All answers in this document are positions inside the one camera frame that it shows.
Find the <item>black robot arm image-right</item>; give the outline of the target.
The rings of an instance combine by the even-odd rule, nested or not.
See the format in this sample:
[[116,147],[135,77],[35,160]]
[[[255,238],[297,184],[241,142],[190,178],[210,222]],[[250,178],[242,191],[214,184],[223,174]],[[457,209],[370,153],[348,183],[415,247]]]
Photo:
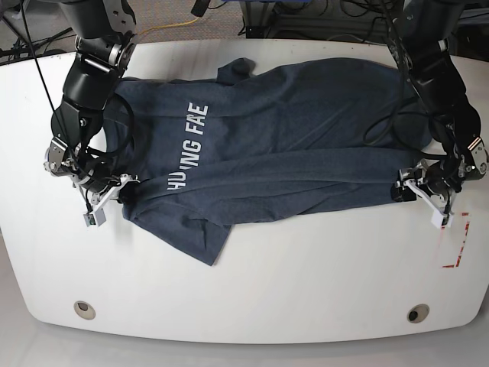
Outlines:
[[488,169],[480,116],[449,53],[448,37],[464,7],[463,1],[406,1],[389,25],[390,52],[445,151],[419,185],[430,196],[460,193],[466,180],[480,180]]

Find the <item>black robot arm image-left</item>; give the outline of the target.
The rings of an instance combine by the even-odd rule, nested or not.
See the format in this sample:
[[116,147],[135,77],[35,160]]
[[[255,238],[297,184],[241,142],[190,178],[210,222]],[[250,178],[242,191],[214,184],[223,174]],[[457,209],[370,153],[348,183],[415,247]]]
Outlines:
[[[137,43],[136,17],[127,1],[60,1],[58,5],[76,34],[76,56],[61,103],[52,114],[53,138],[45,167],[55,177],[70,177],[87,193],[105,193],[121,186],[113,164],[134,130],[134,113],[115,89]],[[109,102],[128,113],[126,134],[115,150],[100,151],[89,143],[102,130]]]

